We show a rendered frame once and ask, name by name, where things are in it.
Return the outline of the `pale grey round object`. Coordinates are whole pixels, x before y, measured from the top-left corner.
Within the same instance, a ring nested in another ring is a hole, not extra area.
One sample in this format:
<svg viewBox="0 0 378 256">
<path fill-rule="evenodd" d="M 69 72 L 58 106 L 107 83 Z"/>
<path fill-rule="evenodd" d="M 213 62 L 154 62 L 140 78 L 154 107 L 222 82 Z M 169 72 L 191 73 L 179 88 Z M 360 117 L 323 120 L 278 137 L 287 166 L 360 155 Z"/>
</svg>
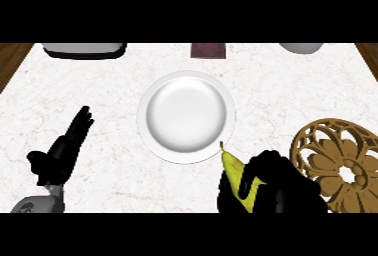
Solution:
<svg viewBox="0 0 378 256">
<path fill-rule="evenodd" d="M 312 54 L 320 47 L 323 46 L 321 43 L 280 43 L 280 46 L 286 51 L 295 54 Z"/>
</svg>

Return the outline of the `grey and black appliance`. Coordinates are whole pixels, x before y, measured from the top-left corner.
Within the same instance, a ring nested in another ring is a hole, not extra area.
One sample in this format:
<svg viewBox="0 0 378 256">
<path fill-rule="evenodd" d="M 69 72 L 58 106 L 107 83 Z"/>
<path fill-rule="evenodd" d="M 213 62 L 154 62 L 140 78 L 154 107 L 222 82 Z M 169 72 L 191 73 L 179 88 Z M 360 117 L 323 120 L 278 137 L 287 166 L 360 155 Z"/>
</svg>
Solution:
<svg viewBox="0 0 378 256">
<path fill-rule="evenodd" d="M 42 43 L 42 50 L 51 58 L 73 60 L 116 59 L 125 48 L 125 43 Z"/>
</svg>

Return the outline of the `yellow pear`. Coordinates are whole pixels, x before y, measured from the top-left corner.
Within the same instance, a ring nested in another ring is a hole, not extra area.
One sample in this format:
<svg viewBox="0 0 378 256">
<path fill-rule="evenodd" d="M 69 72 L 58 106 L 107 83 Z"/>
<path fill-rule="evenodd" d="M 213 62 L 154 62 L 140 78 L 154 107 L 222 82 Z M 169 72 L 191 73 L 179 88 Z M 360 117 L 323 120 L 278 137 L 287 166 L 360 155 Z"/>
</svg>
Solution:
<svg viewBox="0 0 378 256">
<path fill-rule="evenodd" d="M 253 178 L 247 196 L 244 199 L 240 199 L 239 198 L 239 184 L 240 184 L 244 164 L 224 150 L 224 146 L 219 146 L 219 149 L 221 149 L 221 163 L 222 163 L 222 168 L 225 171 L 225 176 L 227 176 L 227 180 L 228 180 L 228 184 L 230 184 L 231 195 L 233 195 L 234 199 L 237 200 L 237 202 L 240 203 L 240 205 L 243 206 L 246 212 L 250 213 L 252 208 L 253 208 L 258 186 L 264 185 L 264 182 L 258 178 Z"/>
</svg>

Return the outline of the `brown wooden openwork placemat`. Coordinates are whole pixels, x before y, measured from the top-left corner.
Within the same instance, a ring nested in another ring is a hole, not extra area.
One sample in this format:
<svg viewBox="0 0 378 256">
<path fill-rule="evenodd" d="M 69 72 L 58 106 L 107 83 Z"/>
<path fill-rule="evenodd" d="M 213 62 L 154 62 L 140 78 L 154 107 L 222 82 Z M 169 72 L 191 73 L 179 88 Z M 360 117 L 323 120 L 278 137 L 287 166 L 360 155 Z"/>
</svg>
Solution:
<svg viewBox="0 0 378 256">
<path fill-rule="evenodd" d="M 320 185 L 332 213 L 378 213 L 378 135 L 349 121 L 308 123 L 290 143 L 289 160 Z"/>
</svg>

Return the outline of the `white plate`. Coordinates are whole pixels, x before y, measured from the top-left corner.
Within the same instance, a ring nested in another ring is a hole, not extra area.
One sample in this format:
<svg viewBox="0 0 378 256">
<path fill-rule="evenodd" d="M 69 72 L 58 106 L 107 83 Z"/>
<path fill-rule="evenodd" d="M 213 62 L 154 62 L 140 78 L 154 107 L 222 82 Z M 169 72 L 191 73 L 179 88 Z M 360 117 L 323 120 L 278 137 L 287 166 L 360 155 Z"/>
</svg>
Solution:
<svg viewBox="0 0 378 256">
<path fill-rule="evenodd" d="M 208 74 L 177 71 L 148 86 L 137 127 L 145 147 L 162 160 L 191 164 L 210 158 L 230 138 L 234 121 L 230 93 Z"/>
</svg>

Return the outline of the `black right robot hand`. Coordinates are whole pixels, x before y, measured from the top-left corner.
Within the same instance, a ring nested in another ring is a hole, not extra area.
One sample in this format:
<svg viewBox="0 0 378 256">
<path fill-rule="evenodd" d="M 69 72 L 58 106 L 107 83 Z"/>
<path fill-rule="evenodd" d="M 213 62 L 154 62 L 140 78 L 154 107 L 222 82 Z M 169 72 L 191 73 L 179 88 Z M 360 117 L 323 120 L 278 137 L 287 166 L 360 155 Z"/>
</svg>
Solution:
<svg viewBox="0 0 378 256">
<path fill-rule="evenodd" d="M 327 205 L 320 197 L 320 185 L 301 175 L 287 158 L 275 150 L 264 150 L 243 167 L 236 191 L 231 191 L 227 172 L 221 173 L 216 196 L 216 209 L 221 214 L 247 214 L 236 195 L 246 195 L 252 176 L 262 182 L 256 188 L 253 214 L 327 213 Z"/>
</svg>

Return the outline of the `dark red box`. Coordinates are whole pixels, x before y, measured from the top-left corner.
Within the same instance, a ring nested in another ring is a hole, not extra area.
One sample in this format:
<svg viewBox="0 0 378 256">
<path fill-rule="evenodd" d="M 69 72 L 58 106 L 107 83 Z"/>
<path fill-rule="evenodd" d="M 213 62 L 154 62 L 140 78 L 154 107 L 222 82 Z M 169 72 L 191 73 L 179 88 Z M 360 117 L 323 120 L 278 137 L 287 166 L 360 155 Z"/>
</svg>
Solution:
<svg viewBox="0 0 378 256">
<path fill-rule="evenodd" d="M 190 57 L 199 59 L 224 59 L 224 43 L 193 43 L 190 47 Z"/>
</svg>

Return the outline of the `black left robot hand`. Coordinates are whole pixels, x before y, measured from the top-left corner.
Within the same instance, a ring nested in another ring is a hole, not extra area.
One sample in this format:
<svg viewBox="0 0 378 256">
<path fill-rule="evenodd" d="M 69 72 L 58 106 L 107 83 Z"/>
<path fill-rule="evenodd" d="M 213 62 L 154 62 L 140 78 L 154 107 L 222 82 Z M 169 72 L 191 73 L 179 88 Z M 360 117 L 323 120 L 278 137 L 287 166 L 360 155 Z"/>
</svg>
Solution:
<svg viewBox="0 0 378 256">
<path fill-rule="evenodd" d="M 30 151 L 26 154 L 30 172 L 38 176 L 38 186 L 63 185 L 67 181 L 92 122 L 89 107 L 82 106 L 66 133 L 57 137 L 48 152 Z"/>
</svg>

